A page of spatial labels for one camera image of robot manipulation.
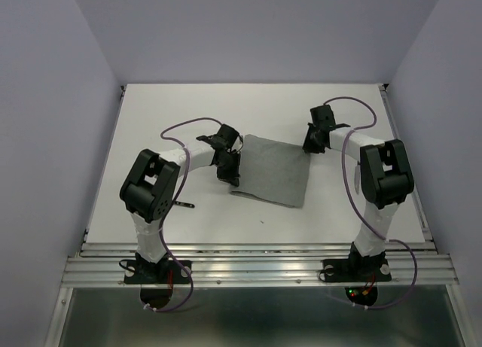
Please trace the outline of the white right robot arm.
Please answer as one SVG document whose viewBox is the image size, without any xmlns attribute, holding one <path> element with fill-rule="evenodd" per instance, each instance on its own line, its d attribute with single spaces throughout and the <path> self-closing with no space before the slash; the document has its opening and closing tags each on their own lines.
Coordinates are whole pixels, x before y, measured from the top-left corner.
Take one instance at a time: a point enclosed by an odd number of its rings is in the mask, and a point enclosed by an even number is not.
<svg viewBox="0 0 482 347">
<path fill-rule="evenodd" d="M 392 220 L 399 206 L 414 189 L 414 179 L 403 141 L 384 141 L 362 133 L 374 127 L 374 109 L 362 103 L 372 115 L 372 121 L 361 126 L 337 123 L 331 106 L 310 109 L 303 150 L 309 154 L 323 154 L 327 149 L 339 151 L 343 183 L 349 203 L 361 221 L 352 243 L 346 270 L 354 279 L 364 279 L 374 268 L 383 264 L 385 244 Z M 348 185 L 346 158 L 356 161 L 355 187 L 365 198 L 365 210 L 360 212 Z"/>
</svg>

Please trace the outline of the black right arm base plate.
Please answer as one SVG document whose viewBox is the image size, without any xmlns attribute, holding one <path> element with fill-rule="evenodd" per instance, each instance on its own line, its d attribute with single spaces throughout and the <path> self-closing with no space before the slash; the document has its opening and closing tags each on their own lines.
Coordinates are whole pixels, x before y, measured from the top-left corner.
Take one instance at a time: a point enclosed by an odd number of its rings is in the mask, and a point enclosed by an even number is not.
<svg viewBox="0 0 482 347">
<path fill-rule="evenodd" d="M 390 282 L 392 275 L 386 259 L 355 262 L 347 259 L 324 259 L 319 278 L 327 283 Z"/>
</svg>

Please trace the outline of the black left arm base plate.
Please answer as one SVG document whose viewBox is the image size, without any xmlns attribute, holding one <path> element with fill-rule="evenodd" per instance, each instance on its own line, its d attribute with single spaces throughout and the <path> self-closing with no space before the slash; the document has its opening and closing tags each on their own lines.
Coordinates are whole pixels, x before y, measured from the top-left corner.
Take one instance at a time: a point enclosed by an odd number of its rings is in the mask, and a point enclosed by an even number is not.
<svg viewBox="0 0 482 347">
<path fill-rule="evenodd" d="M 118 263 L 124 271 L 126 285 L 189 285 L 185 271 L 173 260 L 150 263 L 141 260 L 122 259 Z"/>
</svg>

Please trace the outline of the black handled knife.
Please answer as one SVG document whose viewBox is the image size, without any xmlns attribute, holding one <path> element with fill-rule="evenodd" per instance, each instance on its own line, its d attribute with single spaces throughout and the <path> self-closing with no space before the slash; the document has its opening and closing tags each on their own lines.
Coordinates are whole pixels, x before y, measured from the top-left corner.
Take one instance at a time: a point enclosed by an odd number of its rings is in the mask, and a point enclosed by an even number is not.
<svg viewBox="0 0 482 347">
<path fill-rule="evenodd" d="M 356 194 L 359 195 L 360 194 L 360 188 L 361 188 L 361 165 L 360 165 L 360 163 L 357 163 L 356 166 L 355 166 L 354 187 L 355 187 Z"/>
</svg>

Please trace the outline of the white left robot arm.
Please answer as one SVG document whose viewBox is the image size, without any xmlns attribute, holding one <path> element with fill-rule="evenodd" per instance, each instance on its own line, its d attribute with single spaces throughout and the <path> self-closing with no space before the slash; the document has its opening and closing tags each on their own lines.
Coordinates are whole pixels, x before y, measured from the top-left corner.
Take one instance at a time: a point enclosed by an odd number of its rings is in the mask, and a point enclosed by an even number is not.
<svg viewBox="0 0 482 347">
<path fill-rule="evenodd" d="M 233 127 L 220 125 L 217 133 L 201 135 L 188 144 L 171 139 L 178 147 L 156 153 L 139 152 L 121 189 L 120 199 L 133 219 L 137 252 L 142 274 L 150 282 L 160 282 L 167 275 L 162 260 L 167 251 L 161 242 L 161 223 L 184 187 L 189 172 L 214 166 L 219 181 L 239 185 L 239 165 L 243 137 Z"/>
</svg>

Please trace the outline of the grey cloth napkin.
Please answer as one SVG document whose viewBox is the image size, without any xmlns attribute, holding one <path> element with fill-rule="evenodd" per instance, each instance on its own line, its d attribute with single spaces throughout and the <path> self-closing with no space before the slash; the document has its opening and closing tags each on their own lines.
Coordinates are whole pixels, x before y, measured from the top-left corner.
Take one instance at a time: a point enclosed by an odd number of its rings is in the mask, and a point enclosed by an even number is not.
<svg viewBox="0 0 482 347">
<path fill-rule="evenodd" d="M 304 205 L 311 156 L 301 146 L 255 135 L 244 138 L 239 185 L 230 193 L 288 208 Z"/>
</svg>

